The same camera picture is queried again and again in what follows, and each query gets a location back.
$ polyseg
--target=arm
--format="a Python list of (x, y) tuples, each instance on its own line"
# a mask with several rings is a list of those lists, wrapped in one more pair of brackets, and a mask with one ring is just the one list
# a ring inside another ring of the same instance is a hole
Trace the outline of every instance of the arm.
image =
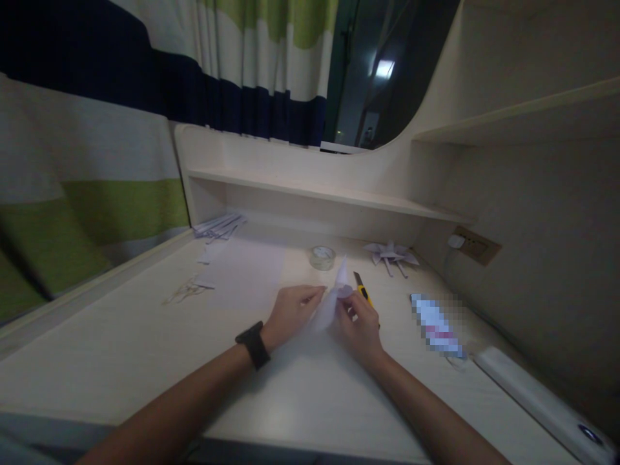
[(353, 293), (339, 301), (336, 311), (342, 341), (401, 410), (437, 463), (509, 464), (475, 429), (383, 350), (379, 317), (361, 294)]
[[(281, 289), (261, 337), (271, 354), (310, 319), (325, 287)], [(189, 442), (231, 389), (254, 370), (243, 345), (228, 349), (179, 381), (116, 428), (78, 462), (168, 464)]]

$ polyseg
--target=watch strap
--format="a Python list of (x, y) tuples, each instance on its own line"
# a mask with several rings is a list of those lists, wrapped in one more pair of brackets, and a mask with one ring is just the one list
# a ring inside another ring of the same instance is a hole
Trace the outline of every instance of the watch strap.
[(263, 339), (260, 336), (260, 330), (262, 327), (263, 323), (258, 322), (252, 326), (252, 328), (244, 331), (235, 338), (237, 343), (243, 344), (247, 348), (256, 371), (271, 360), (271, 357), (265, 348), (265, 344), (263, 343)]

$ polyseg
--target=electrical socket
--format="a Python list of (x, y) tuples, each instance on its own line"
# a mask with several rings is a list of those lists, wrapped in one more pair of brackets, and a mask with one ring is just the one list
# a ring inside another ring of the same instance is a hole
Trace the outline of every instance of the electrical socket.
[(465, 238), (465, 243), (458, 250), (483, 266), (487, 266), (502, 248), (498, 243), (465, 229), (463, 226), (457, 226), (453, 234)]

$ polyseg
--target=shelf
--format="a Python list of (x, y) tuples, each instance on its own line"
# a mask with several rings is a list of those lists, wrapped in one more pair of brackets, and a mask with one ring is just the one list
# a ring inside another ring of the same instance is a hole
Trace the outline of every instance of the shelf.
[(620, 136), (620, 77), (414, 135), (463, 145), (520, 145)]
[(372, 192), (354, 191), (353, 189), (346, 189), (343, 187), (292, 180), (278, 176), (277, 174), (263, 174), (255, 171), (231, 170), (225, 168), (188, 170), (187, 174), (192, 178), (256, 187), (268, 191), (285, 192), (287, 194), (331, 200), (340, 203), (350, 203), (351, 205), (424, 216), (437, 220), (446, 220), (455, 223), (474, 222), (472, 218), (467, 218), (441, 209), (440, 207), (430, 207), (411, 200), (374, 194)]

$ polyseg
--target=curtain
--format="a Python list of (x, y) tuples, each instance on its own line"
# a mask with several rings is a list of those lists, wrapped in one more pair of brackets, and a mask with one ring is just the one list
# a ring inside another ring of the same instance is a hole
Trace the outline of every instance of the curtain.
[(336, 8), (0, 2), (0, 323), (188, 228), (175, 123), (318, 147)]

